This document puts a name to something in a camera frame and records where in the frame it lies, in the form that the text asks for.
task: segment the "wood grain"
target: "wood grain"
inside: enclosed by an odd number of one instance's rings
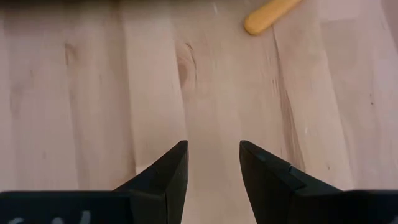
[[[184,223],[255,223],[241,139],[342,189],[397,188],[394,5],[304,0],[247,35],[263,4],[0,9],[0,190],[113,189],[181,139]]]

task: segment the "yellow stick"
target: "yellow stick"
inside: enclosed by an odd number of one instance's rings
[[[281,16],[289,12],[301,0],[271,0],[252,12],[244,21],[244,28],[251,35],[258,35],[270,27]]]

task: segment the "white marking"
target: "white marking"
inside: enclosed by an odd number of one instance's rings
[[[217,8],[217,4],[215,2],[213,2],[213,9],[214,9],[214,13],[217,15],[218,14],[218,8]]]
[[[24,222],[23,218],[15,218],[15,219],[9,221],[8,224],[18,224],[18,223],[22,223],[22,222]]]
[[[90,224],[90,221],[91,221],[90,211],[83,211],[81,215],[80,224]]]
[[[390,224],[397,224],[397,223],[398,223],[398,217],[395,217],[395,219]]]
[[[146,168],[148,168],[150,165],[146,165],[146,166],[137,166],[136,167],[136,174],[140,174],[142,171],[144,171]]]
[[[57,217],[57,218],[54,218],[54,219],[51,221],[51,224],[63,224],[63,220],[62,220],[62,218]]]

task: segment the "wooden surface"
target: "wooden surface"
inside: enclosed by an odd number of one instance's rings
[[[184,223],[254,223],[247,139],[341,189],[398,188],[394,0],[0,9],[0,190],[112,189],[181,139]]]

